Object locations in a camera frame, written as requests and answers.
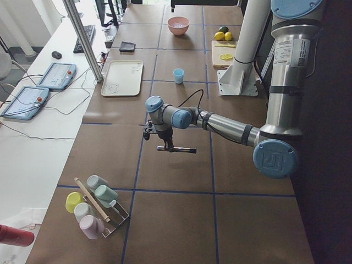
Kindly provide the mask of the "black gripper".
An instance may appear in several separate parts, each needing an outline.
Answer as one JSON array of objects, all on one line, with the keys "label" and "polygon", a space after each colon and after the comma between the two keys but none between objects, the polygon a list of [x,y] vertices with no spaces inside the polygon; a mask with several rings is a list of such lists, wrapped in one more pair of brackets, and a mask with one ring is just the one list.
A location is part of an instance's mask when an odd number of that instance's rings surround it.
[{"label": "black gripper", "polygon": [[168,128],[166,130],[157,130],[157,135],[160,139],[164,140],[164,148],[166,151],[174,152],[174,145],[173,145],[173,129]]}]

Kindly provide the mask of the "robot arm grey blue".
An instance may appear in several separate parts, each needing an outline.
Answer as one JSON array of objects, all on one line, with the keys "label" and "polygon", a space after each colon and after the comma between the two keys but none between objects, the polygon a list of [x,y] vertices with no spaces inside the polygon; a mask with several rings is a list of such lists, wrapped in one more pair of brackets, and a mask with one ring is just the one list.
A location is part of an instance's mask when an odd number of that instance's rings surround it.
[{"label": "robot arm grey blue", "polygon": [[255,167],[264,175],[280,179],[298,168],[299,155],[293,143],[299,140],[300,108],[303,97],[310,43],[322,27],[326,1],[248,1],[232,64],[218,72],[221,95],[247,95],[249,77],[268,18],[274,37],[272,77],[265,124],[256,128],[199,107],[174,107],[159,96],[146,102],[150,120],[143,136],[157,134],[163,140],[160,151],[193,150],[173,145],[173,130],[193,124],[223,138],[254,148]]}]

